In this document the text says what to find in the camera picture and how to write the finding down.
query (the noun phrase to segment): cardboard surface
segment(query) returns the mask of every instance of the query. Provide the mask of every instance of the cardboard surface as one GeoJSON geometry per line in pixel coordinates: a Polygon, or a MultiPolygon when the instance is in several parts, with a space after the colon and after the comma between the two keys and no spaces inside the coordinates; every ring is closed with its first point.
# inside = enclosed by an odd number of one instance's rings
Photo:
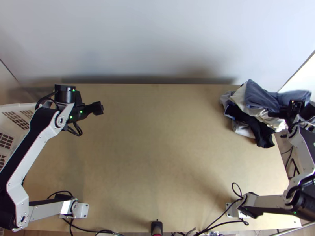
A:
{"type": "MultiPolygon", "coordinates": [[[[80,84],[86,104],[101,101],[104,115],[80,121],[81,137],[60,133],[47,142],[26,176],[30,201],[70,190],[90,204],[75,225],[117,232],[202,230],[243,193],[282,194],[288,185],[277,145],[257,147],[235,134],[219,96],[235,85],[80,84]]],[[[231,221],[222,217],[218,223],[231,221]]],[[[299,227],[294,216],[265,214],[217,230],[299,227]]],[[[68,231],[57,216],[28,229],[68,231]]]]}

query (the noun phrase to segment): white panel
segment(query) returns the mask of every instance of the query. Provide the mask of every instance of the white panel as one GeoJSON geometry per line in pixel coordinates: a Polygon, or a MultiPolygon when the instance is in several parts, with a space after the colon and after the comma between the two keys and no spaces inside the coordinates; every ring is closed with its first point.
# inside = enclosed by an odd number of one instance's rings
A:
{"type": "Polygon", "coordinates": [[[315,54],[280,89],[280,92],[296,89],[310,90],[312,92],[311,100],[315,101],[315,54]]]}
{"type": "Polygon", "coordinates": [[[315,48],[314,8],[313,0],[7,0],[0,58],[23,83],[158,75],[253,79],[276,91],[315,48]]]}

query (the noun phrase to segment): clothing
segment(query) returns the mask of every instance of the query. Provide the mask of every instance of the clothing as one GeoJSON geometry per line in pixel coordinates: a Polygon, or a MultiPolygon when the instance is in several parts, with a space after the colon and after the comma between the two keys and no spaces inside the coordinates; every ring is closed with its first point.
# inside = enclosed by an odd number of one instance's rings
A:
{"type": "MultiPolygon", "coordinates": [[[[233,94],[234,92],[228,91],[220,97],[220,104],[223,105],[224,111],[226,110],[228,105],[234,105],[234,103],[230,101],[230,96],[233,94]]],[[[232,129],[235,133],[246,136],[248,138],[255,138],[253,131],[250,129],[248,124],[235,120],[234,117],[225,114],[225,112],[224,115],[232,119],[232,129]]]]}
{"type": "Polygon", "coordinates": [[[238,135],[242,135],[248,138],[255,138],[253,131],[250,126],[242,121],[232,120],[232,129],[238,135]]]}
{"type": "Polygon", "coordinates": [[[290,100],[306,101],[311,99],[311,92],[305,90],[284,93],[268,92],[249,79],[245,91],[245,104],[248,108],[265,108],[271,112],[280,112],[281,107],[287,107],[290,100]]]}
{"type": "Polygon", "coordinates": [[[242,110],[236,105],[228,105],[225,113],[235,117],[235,120],[245,122],[250,126],[255,135],[258,147],[271,148],[274,146],[271,136],[274,133],[274,130],[269,128],[265,123],[259,122],[255,117],[242,112],[242,110]]]}
{"type": "Polygon", "coordinates": [[[286,123],[284,119],[279,119],[277,117],[269,117],[268,110],[265,108],[248,108],[245,104],[245,91],[247,90],[247,83],[245,82],[241,87],[239,87],[235,93],[230,96],[230,100],[235,103],[244,113],[249,116],[256,117],[260,122],[264,122],[268,127],[274,129],[276,132],[280,132],[286,129],[286,123]]]}
{"type": "Polygon", "coordinates": [[[272,112],[279,112],[277,98],[262,89],[257,83],[249,79],[245,90],[245,104],[248,108],[264,108],[272,112]]]}
{"type": "Polygon", "coordinates": [[[305,105],[311,100],[312,93],[306,90],[295,90],[284,93],[270,93],[271,96],[277,96],[278,102],[281,107],[287,107],[290,100],[305,101],[305,105]]]}

